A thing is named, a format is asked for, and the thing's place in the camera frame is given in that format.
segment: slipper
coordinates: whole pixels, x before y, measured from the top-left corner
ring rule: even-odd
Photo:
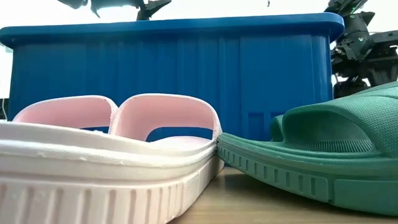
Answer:
[[[273,139],[223,133],[229,165],[280,189],[337,207],[398,215],[398,86],[292,109]]]
[[[109,133],[81,128],[109,126]],[[159,127],[213,130],[145,142]],[[48,100],[0,123],[0,223],[167,223],[222,169],[215,110],[189,96]]]
[[[397,86],[398,86],[398,82],[390,82],[390,83],[386,83],[386,84],[383,84],[383,85],[375,86],[375,87],[369,88],[367,90],[363,90],[363,91],[354,93],[354,94],[352,94],[350,96],[346,96],[346,97],[361,96],[364,93],[365,94],[368,94],[368,93],[372,94],[371,93],[372,91],[383,90],[383,89],[393,88],[393,87],[397,87]],[[282,128],[283,128],[282,127],[283,117],[284,117],[284,115],[279,115],[279,116],[276,116],[275,118],[273,118],[271,120],[271,123],[270,123],[270,126],[269,126],[270,131],[271,131],[271,141],[274,141],[274,142],[283,141],[283,138],[284,138],[283,137],[283,130],[282,130]]]

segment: table surface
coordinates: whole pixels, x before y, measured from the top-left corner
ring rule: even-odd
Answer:
[[[169,224],[398,223],[300,197],[225,167],[198,200]]]

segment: blue plastic box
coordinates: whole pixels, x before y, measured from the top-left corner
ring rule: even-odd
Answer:
[[[225,132],[269,139],[270,120],[332,98],[329,44],[343,20],[330,13],[6,27],[14,49],[9,117],[37,101],[139,93],[206,100]],[[149,140],[209,131],[163,128]]]

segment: white background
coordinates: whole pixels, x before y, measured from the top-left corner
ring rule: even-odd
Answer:
[[[322,12],[328,0],[173,0],[152,20],[228,16],[260,16]],[[398,29],[398,1],[369,0],[363,11],[373,11],[369,31],[384,32]],[[87,24],[98,22],[135,21],[137,10],[116,7],[99,11],[98,19],[87,7],[74,10],[57,0],[0,0],[0,28],[6,26],[34,26],[54,24]],[[11,79],[12,54],[0,47],[0,98],[8,98]]]

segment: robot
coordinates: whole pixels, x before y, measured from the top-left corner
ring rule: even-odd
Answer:
[[[347,78],[333,88],[334,98],[348,96],[370,88],[397,81],[398,30],[370,34],[368,25],[374,12],[355,13],[368,0],[331,0],[325,12],[339,14],[344,19],[345,32],[331,50],[332,73]]]
[[[58,0],[59,2],[71,7],[72,9],[79,9],[82,6],[87,6],[88,0]],[[91,0],[91,11],[98,17],[97,13],[99,9],[106,7],[116,6],[133,6],[136,9],[140,9],[137,15],[137,21],[149,20],[153,14],[159,9],[166,6],[172,0],[148,0],[145,4],[144,0]]]

